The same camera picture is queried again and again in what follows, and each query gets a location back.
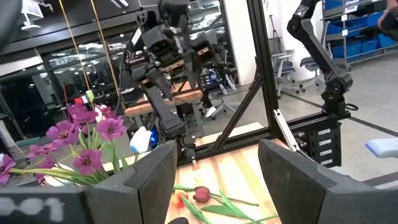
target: metal shelving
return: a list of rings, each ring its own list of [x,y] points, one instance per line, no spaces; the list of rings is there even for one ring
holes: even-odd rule
[[[331,9],[325,9],[326,8],[326,1],[322,1],[323,3],[323,21],[336,21],[340,17],[340,21],[343,23],[342,27],[342,32],[336,33],[336,34],[328,34],[326,35],[326,41],[331,42],[331,41],[336,41],[336,40],[342,40],[342,46],[344,50],[344,57],[342,58],[337,58],[333,57],[333,60],[338,64],[338,65],[344,65],[347,69],[349,69],[350,65],[358,62],[363,62],[365,60],[370,60],[372,58],[380,57],[386,54],[391,54],[394,52],[398,52],[397,49],[394,49],[394,47],[398,47],[398,44],[388,46],[388,47],[383,47],[380,49],[372,50],[369,52],[361,53],[361,54],[356,54],[356,55],[350,55],[347,56],[347,43],[348,39],[352,38],[349,37],[349,34],[352,34],[353,32],[362,32],[366,30],[371,30],[377,28],[377,26],[372,26],[372,27],[361,27],[355,30],[349,30],[347,22],[350,21],[348,20],[349,14],[358,11],[361,6],[366,6],[369,4],[374,4],[376,2],[382,1],[382,0],[341,0],[341,6],[334,7]],[[364,55],[374,53],[375,55],[365,57]]]

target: black metal frame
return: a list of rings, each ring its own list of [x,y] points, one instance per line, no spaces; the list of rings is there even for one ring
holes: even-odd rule
[[[227,127],[217,138],[217,140],[214,143],[196,147],[194,155],[190,154],[190,156],[179,158],[177,162],[179,166],[188,164],[194,159],[206,159],[219,154],[237,150],[242,147],[251,146],[253,144],[257,144],[260,139],[275,139],[283,137],[283,134],[280,131],[279,125],[274,116],[274,110],[279,109],[279,105],[276,94],[274,71],[272,68],[271,53],[268,44],[267,27],[262,0],[247,0],[247,3],[254,46],[256,48],[257,55],[255,79],[249,88],[249,92],[241,102],[234,116],[231,118],[231,121],[228,123]],[[261,86],[269,127],[228,138]],[[309,131],[315,127],[337,122],[341,119],[349,118],[350,116],[351,113],[348,111],[343,114],[328,114],[322,111],[289,121],[287,124],[293,133],[297,133],[301,131]]]

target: metal bracket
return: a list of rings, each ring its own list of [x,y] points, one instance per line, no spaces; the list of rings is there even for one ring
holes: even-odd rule
[[[274,110],[274,116],[276,118],[276,121],[278,122],[280,130],[285,136],[289,148],[294,152],[299,151],[300,147],[297,144],[296,139],[293,137],[293,134],[289,126],[287,125],[286,120],[282,115],[282,112],[280,112],[280,109]]]

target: flower bouquet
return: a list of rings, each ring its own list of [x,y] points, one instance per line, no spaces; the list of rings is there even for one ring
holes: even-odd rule
[[[115,118],[115,112],[106,106],[95,106],[90,111],[85,105],[74,104],[67,106],[67,110],[69,120],[57,123],[46,133],[53,141],[44,146],[31,145],[29,148],[27,157],[43,157],[43,163],[31,169],[15,169],[14,160],[5,155],[0,159],[0,185],[8,182],[10,173],[35,174],[40,184],[43,184],[47,175],[62,185],[95,185],[109,177],[101,163],[103,156],[110,159],[115,174],[121,170],[116,155],[116,140],[126,132],[123,120],[120,117]],[[73,168],[59,164],[53,156],[61,149],[71,150],[74,157]]]

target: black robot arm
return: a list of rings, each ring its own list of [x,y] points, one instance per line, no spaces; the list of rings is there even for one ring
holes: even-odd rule
[[[353,84],[351,75],[337,67],[313,33],[310,21],[320,0],[302,0],[287,25],[288,32],[301,41],[325,76],[326,90],[322,93],[325,111],[330,114],[345,112],[346,93]]]

